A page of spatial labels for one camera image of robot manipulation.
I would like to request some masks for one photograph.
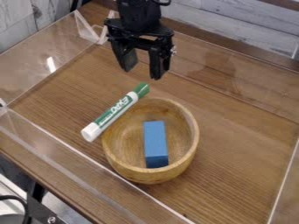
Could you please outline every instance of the cable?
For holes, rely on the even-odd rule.
[[[17,200],[22,204],[22,209],[24,209],[22,224],[25,224],[26,216],[29,215],[29,209],[28,209],[28,205],[25,204],[24,200],[13,195],[0,196],[0,201],[1,200]]]
[[[152,0],[156,4],[161,5],[161,6],[168,6],[172,3],[172,0],[168,0],[168,2],[160,2],[160,0]]]

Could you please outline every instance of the wooden table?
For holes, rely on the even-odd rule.
[[[81,9],[92,24],[106,12],[94,3]],[[194,223],[267,223],[299,134],[299,76],[180,34],[176,43],[178,55],[161,80],[149,80],[148,65],[141,62],[124,73],[110,49],[93,45],[9,107],[112,170],[100,140],[86,143],[80,130],[140,81],[146,81],[148,97],[169,98],[192,112],[200,126],[200,145],[180,177],[158,185],[136,186]],[[0,152],[93,222],[132,222],[20,143],[8,141],[4,134],[0,140]],[[61,165],[77,164],[73,173],[94,189],[114,191],[116,199],[138,212],[138,218],[152,223],[185,221],[166,222],[153,212],[154,207],[134,206],[141,202],[121,192],[117,183],[101,188],[89,163],[48,139],[34,138],[32,145]]]

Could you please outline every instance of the blue block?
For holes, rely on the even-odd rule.
[[[164,121],[144,122],[144,160],[146,168],[168,165]]]

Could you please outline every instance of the bowl rim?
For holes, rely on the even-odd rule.
[[[150,100],[162,100],[169,102],[170,104],[173,104],[184,113],[184,115],[188,117],[188,119],[190,119],[190,126],[193,128],[193,139],[192,139],[192,144],[190,147],[186,151],[186,153],[184,154],[184,156],[172,164],[160,167],[160,168],[141,168],[137,166],[133,166],[130,164],[124,163],[120,159],[117,159],[116,155],[110,152],[110,149],[108,147],[106,141],[104,139],[104,135],[100,138],[101,144],[102,144],[102,149],[104,152],[106,154],[108,159],[113,160],[114,164],[118,164],[120,166],[122,166],[125,169],[133,171],[133,172],[140,172],[140,173],[157,173],[157,172],[166,172],[169,170],[172,170],[174,167],[178,167],[185,161],[188,161],[189,157],[194,154],[196,152],[196,148],[198,145],[198,141],[200,141],[200,128],[198,128],[198,124],[197,121],[192,115],[192,112],[176,101],[168,99],[168,98],[162,98],[162,97],[145,97],[145,99],[150,99]]]

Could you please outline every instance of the wooden bowl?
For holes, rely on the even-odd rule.
[[[164,121],[169,164],[145,168],[142,122]],[[186,169],[196,152],[200,131],[189,110],[162,98],[144,98],[118,117],[101,135],[106,160],[130,181],[157,184],[173,179]]]

